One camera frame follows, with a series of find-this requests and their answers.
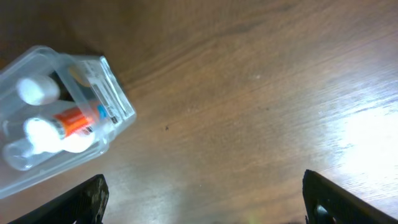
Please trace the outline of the orange bottle white cap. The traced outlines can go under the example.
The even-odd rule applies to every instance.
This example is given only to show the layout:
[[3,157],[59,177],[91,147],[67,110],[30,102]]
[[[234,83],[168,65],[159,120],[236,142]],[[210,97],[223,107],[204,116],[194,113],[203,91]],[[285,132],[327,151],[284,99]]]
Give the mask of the orange bottle white cap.
[[36,116],[24,122],[24,132],[27,138],[40,138],[48,143],[50,140],[62,140],[78,131],[95,133],[95,119],[106,120],[108,114],[101,104],[94,104],[93,113],[85,116],[79,107],[72,107],[61,113],[46,116]]

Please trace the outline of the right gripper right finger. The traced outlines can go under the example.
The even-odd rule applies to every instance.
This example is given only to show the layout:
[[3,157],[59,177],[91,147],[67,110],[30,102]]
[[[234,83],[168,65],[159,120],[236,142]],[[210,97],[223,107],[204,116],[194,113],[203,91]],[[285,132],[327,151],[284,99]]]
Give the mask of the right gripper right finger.
[[390,223],[397,219],[376,209],[319,173],[307,169],[302,193],[309,223]]

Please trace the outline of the white bottle clear cap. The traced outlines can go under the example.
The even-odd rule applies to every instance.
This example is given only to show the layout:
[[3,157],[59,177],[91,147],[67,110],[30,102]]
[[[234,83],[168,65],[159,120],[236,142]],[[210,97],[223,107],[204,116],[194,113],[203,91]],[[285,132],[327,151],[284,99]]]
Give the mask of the white bottle clear cap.
[[61,152],[81,153],[94,143],[95,133],[88,131],[78,131],[65,139],[48,143],[40,138],[22,138],[4,146],[3,158],[12,168],[26,171]]

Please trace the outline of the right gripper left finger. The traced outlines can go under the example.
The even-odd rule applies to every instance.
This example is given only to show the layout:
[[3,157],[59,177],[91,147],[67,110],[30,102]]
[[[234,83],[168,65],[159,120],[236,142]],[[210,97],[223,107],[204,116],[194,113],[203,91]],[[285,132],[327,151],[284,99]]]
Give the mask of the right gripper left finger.
[[104,175],[98,174],[12,222],[102,224],[108,199],[108,185]]

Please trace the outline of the black bottle white cap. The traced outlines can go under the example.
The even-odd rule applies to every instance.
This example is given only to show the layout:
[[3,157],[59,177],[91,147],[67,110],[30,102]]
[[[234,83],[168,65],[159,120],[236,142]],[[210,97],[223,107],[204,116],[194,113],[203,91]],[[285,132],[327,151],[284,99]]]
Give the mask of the black bottle white cap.
[[16,83],[16,91],[22,101],[32,106],[76,105],[57,72],[20,78]]

